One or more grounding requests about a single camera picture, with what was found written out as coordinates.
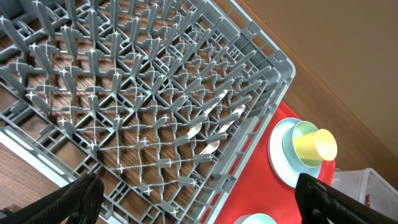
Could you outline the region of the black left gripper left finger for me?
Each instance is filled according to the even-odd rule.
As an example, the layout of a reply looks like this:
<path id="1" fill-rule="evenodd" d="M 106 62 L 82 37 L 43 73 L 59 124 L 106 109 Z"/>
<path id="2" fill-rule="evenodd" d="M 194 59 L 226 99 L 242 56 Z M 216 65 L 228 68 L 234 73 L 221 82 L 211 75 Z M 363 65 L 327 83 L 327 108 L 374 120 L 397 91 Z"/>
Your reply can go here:
<path id="1" fill-rule="evenodd" d="M 96 223 L 104 202 L 104 183 L 94 173 L 1 218 L 3 224 Z"/>

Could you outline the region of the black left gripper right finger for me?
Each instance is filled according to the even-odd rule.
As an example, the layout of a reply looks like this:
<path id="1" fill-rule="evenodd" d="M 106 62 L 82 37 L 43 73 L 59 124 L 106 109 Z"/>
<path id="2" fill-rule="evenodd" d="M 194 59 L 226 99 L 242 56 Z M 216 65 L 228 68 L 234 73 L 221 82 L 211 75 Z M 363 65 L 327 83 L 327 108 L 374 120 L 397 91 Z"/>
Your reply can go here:
<path id="1" fill-rule="evenodd" d="M 397 224 L 396 220 L 366 207 L 306 173 L 298 177 L 295 200 L 302 224 Z"/>

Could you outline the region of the yellow plastic cup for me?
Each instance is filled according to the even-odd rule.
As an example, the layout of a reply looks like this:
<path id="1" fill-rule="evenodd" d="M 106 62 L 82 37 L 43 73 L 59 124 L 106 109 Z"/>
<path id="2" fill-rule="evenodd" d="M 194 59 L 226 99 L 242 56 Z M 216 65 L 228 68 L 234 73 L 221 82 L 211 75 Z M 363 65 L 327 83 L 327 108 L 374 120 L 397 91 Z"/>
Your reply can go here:
<path id="1" fill-rule="evenodd" d="M 326 129 L 299 136 L 293 140 L 293 145 L 301 159 L 332 161 L 338 152 L 334 136 Z"/>

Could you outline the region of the light blue bowl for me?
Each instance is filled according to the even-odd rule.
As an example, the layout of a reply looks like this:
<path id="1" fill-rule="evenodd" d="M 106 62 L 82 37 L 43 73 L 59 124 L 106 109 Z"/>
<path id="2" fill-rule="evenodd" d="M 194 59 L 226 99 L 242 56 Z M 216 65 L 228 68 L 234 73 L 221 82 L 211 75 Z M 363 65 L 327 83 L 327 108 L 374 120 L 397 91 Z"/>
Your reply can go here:
<path id="1" fill-rule="evenodd" d="M 243 215 L 236 219 L 233 224 L 276 224 L 276 221 L 263 213 Z"/>

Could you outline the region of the green bowl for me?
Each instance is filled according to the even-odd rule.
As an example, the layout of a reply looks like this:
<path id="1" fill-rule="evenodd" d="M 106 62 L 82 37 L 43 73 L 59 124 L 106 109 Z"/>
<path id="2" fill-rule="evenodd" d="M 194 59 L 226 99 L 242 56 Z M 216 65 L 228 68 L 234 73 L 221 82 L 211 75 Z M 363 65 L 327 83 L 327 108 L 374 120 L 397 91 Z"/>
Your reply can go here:
<path id="1" fill-rule="evenodd" d="M 314 124 L 308 121 L 299 121 L 295 123 L 291 128 L 286 130 L 283 135 L 282 147 L 284 150 L 284 154 L 289 163 L 296 169 L 304 167 L 308 169 L 314 169 L 316 167 L 320 167 L 322 164 L 321 160 L 299 158 L 293 144 L 293 140 L 295 138 L 298 138 L 308 133 L 312 133 L 314 131 L 318 131 L 318 128 Z"/>

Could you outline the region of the white plastic fork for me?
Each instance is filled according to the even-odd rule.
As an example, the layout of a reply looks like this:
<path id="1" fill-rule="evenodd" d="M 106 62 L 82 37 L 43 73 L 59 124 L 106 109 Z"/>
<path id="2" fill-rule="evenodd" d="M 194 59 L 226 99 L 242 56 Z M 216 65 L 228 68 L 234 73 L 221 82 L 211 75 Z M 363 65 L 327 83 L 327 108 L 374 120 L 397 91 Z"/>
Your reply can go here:
<path id="1" fill-rule="evenodd" d="M 228 128 L 237 120 L 240 118 L 241 114 L 245 110 L 246 106 L 245 105 L 239 105 L 233 112 L 227 116 L 228 121 L 222 125 L 221 129 L 218 131 L 219 133 L 225 133 Z M 215 152 L 218 147 L 220 146 L 220 140 L 218 141 L 213 141 L 209 143 L 204 150 L 200 154 L 211 154 Z"/>

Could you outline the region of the white plastic spoon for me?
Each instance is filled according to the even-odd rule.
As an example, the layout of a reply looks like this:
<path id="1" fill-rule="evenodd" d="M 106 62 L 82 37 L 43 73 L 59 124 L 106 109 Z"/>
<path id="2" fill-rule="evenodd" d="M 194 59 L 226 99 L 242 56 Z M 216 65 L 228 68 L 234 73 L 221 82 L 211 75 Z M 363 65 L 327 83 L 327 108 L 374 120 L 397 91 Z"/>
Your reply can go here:
<path id="1" fill-rule="evenodd" d="M 217 100 L 204 111 L 205 116 L 209 115 L 212 109 L 226 96 L 227 92 L 228 92 L 227 90 L 223 90 L 219 93 L 219 95 L 216 98 Z M 187 133 L 188 137 L 191 139 L 192 137 L 196 136 L 200 132 L 201 126 L 202 123 L 198 123 L 194 125 L 192 128 L 190 128 L 189 132 Z"/>

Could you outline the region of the red snack wrapper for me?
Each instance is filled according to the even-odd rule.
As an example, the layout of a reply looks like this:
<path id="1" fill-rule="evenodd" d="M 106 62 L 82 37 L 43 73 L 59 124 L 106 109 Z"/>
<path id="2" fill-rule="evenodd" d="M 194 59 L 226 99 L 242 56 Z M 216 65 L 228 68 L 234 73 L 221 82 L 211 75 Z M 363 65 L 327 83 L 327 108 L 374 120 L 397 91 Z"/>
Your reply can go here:
<path id="1" fill-rule="evenodd" d="M 364 201 L 365 206 L 370 207 L 370 195 L 367 194 L 365 196 L 365 201 Z"/>

